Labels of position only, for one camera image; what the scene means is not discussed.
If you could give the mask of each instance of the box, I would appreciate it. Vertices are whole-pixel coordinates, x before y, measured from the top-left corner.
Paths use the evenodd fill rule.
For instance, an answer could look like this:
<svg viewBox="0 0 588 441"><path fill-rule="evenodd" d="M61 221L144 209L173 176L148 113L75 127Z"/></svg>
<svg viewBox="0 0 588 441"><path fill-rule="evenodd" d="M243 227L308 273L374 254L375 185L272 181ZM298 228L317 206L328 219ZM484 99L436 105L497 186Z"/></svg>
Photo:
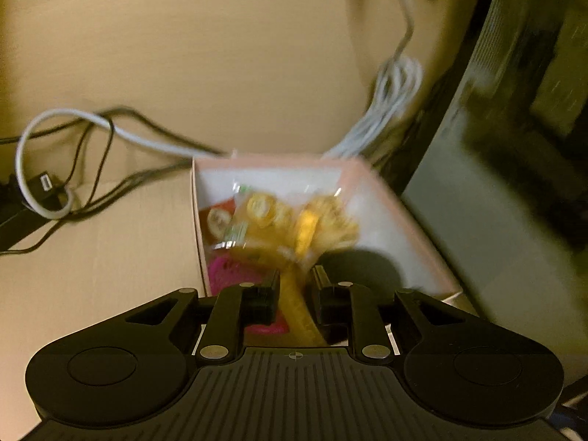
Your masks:
<svg viewBox="0 0 588 441"><path fill-rule="evenodd" d="M207 295L211 294L198 211L233 195L235 183L278 197L320 191L338 193L346 213L360 225L356 247L389 258L406 287L449 301L462 293L431 242L399 199L362 159L310 156L239 156L195 159L192 203L196 243Z"/></svg>

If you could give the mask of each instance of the magenta object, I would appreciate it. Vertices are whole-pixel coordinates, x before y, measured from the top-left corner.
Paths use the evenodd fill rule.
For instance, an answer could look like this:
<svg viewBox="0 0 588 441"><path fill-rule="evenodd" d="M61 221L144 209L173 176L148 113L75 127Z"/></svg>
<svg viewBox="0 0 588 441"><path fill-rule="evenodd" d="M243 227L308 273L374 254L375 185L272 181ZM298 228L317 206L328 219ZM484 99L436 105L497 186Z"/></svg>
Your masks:
<svg viewBox="0 0 588 441"><path fill-rule="evenodd" d="M261 283L266 275L266 270L249 263L238 262L227 255L216 257L208 264L208 281L212 295L218 295L223 288L238 283ZM280 334L288 333L290 330L282 312L278 311L273 324L251 325L245 331L257 334Z"/></svg>

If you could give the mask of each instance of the white cable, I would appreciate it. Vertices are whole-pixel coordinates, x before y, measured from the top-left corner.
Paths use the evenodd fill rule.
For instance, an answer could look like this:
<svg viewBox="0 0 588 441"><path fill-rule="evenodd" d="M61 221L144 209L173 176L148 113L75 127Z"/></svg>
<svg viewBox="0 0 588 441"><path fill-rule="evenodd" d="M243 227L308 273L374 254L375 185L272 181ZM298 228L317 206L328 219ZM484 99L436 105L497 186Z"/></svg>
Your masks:
<svg viewBox="0 0 588 441"><path fill-rule="evenodd" d="M51 117L55 117L55 116L75 116L75 117L78 117L81 119L85 119L86 121L89 121L91 123L94 123L94 124L100 126L101 128L110 130L109 122L106 119L104 119L103 117L97 116L96 114L92 114L92 113L86 113L85 111L80 111L78 109L68 109L68 108L50 109L48 111L45 111L44 113L41 113L38 116L36 116L29 123L29 125L26 126L26 128L25 128L24 132L22 133L22 136L18 142L17 154L15 157L15 169L16 169L16 173L17 173L17 181L18 181L18 185L21 189L22 195L25 198L25 200L27 201L27 203L29 204L29 206L31 207L31 209L34 210L37 214L44 217L45 219L62 219L67 214L69 214L69 212L71 211L72 206L74 204L74 195L72 194L72 192L69 188L65 187L65 192L68 197L68 200L67 200L65 206L60 210L45 209L45 207L40 205L37 202L37 200L33 197L33 194L31 194L31 190L29 189L29 186L26 183L26 177L25 177L25 172L24 172L24 168L23 168L23 157L24 157L24 150L25 150L26 141L30 137L33 130L37 126L39 126L41 123L43 123L45 120L47 120ZM151 141L149 139L144 139L143 137L137 136L137 135L132 134L128 131L125 131L124 129L121 129L118 126L115 126L115 132L119 137L121 137L121 138L123 138L133 144L137 144L139 146L146 147L148 149L162 152L164 154L172 154L174 156L181 156L181 157L210 156L209 153L206 153L204 151L199 151L197 149L192 149L189 147L175 146L172 144L165 144L165 143Z"/></svg>
<svg viewBox="0 0 588 441"><path fill-rule="evenodd" d="M378 72L376 88L372 103L365 115L351 128L349 133L335 147L325 153L325 157L352 157L360 154L383 131L392 117L401 115L411 102L423 80L423 69L420 63L402 52L412 38L415 23L412 17L412 0L399 0L406 19L406 33L396 49L395 54L385 61ZM32 210L46 219L61 219L72 209L74 195L65 187L68 200L61 210L48 210L41 206L31 194L26 183L23 168L25 144L36 126L55 116L75 116L92 122L103 129L110 130L110 123L101 116L86 113L77 109L51 109L36 116L24 130L17 146L15 166L18 185L22 195ZM144 139L133 133L115 126L116 134L141 147L165 154L181 157L210 157L209 153L189 147L175 146Z"/></svg>
<svg viewBox="0 0 588 441"><path fill-rule="evenodd" d="M413 58L402 56L412 38L415 22L412 0L399 0L406 19L406 33L395 54L380 67L372 102L363 117L324 157L352 157L360 154L386 128L392 117L408 107L423 82L423 68Z"/></svg>

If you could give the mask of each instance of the black power strip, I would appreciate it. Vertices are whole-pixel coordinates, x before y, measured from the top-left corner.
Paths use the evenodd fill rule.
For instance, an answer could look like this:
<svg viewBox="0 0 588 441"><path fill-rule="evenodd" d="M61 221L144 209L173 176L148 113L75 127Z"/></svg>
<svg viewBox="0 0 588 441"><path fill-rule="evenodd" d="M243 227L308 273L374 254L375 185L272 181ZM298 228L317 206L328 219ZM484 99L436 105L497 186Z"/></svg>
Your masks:
<svg viewBox="0 0 588 441"><path fill-rule="evenodd" d="M60 193L46 172L28 181L31 194L48 210L62 208ZM16 177L10 176L8 184L0 184L0 251L8 250L49 222L28 208L18 187Z"/></svg>

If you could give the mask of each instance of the ribbed black surface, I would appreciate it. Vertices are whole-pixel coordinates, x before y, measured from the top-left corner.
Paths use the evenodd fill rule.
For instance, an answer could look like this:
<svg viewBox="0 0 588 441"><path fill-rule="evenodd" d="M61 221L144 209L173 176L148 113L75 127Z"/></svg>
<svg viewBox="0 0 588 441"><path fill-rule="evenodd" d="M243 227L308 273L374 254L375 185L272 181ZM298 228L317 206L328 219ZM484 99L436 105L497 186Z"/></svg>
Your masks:
<svg viewBox="0 0 588 441"><path fill-rule="evenodd" d="M543 421L508 430L452 424L425 411L386 367L355 362L345 349L249 348L230 365L202 369L175 405L111 430L45 422L28 441L551 441Z"/></svg>

